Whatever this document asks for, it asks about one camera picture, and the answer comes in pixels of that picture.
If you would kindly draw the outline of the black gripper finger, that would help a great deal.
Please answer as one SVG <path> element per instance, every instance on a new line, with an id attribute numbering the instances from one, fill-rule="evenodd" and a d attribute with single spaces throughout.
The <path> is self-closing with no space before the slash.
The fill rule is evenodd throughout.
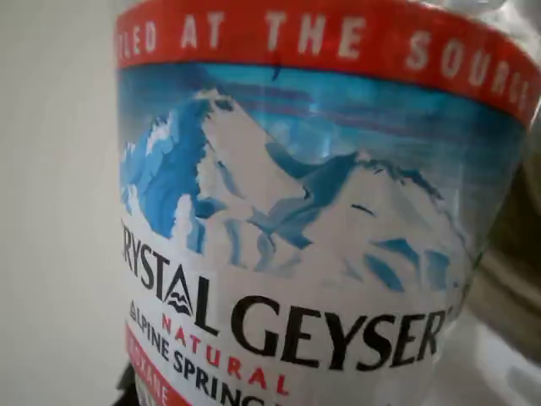
<path id="1" fill-rule="evenodd" d="M 134 368 L 127 363 L 120 375 L 116 389 L 120 392 L 115 406 L 139 406 L 139 398 L 135 386 Z"/>

